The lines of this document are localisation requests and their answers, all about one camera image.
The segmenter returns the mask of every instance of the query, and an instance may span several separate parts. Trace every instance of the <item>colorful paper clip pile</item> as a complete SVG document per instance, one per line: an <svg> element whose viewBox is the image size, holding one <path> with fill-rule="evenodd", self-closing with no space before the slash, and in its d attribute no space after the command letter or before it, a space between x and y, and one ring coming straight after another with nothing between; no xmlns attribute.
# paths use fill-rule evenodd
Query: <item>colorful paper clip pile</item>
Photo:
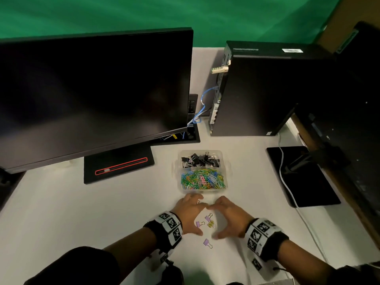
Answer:
<svg viewBox="0 0 380 285"><path fill-rule="evenodd" d="M181 183L185 190L224 189L226 187L221 173L210 168L182 173Z"/></svg>

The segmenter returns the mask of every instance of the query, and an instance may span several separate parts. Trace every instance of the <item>blue cable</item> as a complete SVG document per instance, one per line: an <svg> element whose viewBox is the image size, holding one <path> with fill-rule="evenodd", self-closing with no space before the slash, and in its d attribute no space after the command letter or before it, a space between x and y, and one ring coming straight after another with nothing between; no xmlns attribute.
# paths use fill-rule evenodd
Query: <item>blue cable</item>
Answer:
<svg viewBox="0 0 380 285"><path fill-rule="evenodd" d="M197 122L197 118L198 118L199 115L201 115L201 114L203 113L204 109L206 108L206 105L203 104L203 101L202 101L203 96L204 96L207 92L209 92L209 91L211 91L211 90L217 90L217 89L218 89L218 86L215 86L215 87L212 87L212 88L210 88L210 89L207 89L206 91L203 92L203 94L202 94L202 96L201 96L201 103L202 103L203 107L202 107L201 110L199 110L199 112L198 112L197 114L194 115L194 118L193 118L190 122L188 122L187 126L190 125L191 123L193 123L193 124L198 124L198 123L201 122L200 119L199 119L199 121Z"/></svg>

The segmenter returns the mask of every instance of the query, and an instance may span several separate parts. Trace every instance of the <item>black monitor screen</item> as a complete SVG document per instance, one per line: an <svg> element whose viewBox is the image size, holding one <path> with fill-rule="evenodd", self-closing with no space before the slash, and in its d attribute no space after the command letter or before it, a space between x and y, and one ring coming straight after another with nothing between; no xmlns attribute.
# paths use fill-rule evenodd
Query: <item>black monitor screen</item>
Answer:
<svg viewBox="0 0 380 285"><path fill-rule="evenodd" d="M190 28L0 43L0 167L18 172L187 124Z"/></svg>

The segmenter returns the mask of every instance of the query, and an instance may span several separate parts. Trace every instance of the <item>person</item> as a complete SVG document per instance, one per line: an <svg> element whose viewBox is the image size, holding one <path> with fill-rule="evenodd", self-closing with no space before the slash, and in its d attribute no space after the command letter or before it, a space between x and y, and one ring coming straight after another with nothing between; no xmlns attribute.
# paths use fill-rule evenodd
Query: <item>person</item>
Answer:
<svg viewBox="0 0 380 285"><path fill-rule="evenodd" d="M268 228L266 232L276 231L266 239L261 253L255 252L256 258L275 259L301 285L377 284L373 274L364 274L348 266L334 269L290 241L268 220L263 219L268 224L264 228L262 226L265 224L257 225L260 219L254 218L225 196L221 196L213 205L198 203L202 199L201 194L187 194L172 210L158 215L141 229L102 250L91 247L72 249L26 281L25 285L120 284L154 250L159 248L167 253L174 249L183 235L192 233L202 236L202 230L196 227L194 221L204 208L220 211L227 220L227 226L216 234L215 239L246 238L250 230L256 232L256 229L261 233L261 229L265 231ZM181 271L175 266L171 266L171 269L169 274L164 271L160 284L183 284Z"/></svg>

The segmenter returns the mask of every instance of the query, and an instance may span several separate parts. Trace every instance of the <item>wooden edge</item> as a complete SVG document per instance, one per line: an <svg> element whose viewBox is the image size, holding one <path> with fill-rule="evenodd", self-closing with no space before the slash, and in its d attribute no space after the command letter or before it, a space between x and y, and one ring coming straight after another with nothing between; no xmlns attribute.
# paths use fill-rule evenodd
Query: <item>wooden edge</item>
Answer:
<svg viewBox="0 0 380 285"><path fill-rule="evenodd" d="M298 132L303 139L303 141L306 143L308 149L310 151L315 151L318 149L317 143L313 140L311 135L307 132L299 118L296 116L296 114L292 115L292 121L296 125ZM359 207L357 202L355 201L354 197L348 192L346 189L347 182L343 181L342 178L339 177L339 174L337 172L332 171L330 169L324 168L326 174L330 177L331 181L335 184L335 186L338 188L339 192L342 194L345 201L351 206L351 208L354 210L355 214L358 216L360 222L372 238L373 242L376 244L377 248L380 249L380 235L374 228L374 226L371 224L371 222L368 220L367 216L364 214L362 209Z"/></svg>

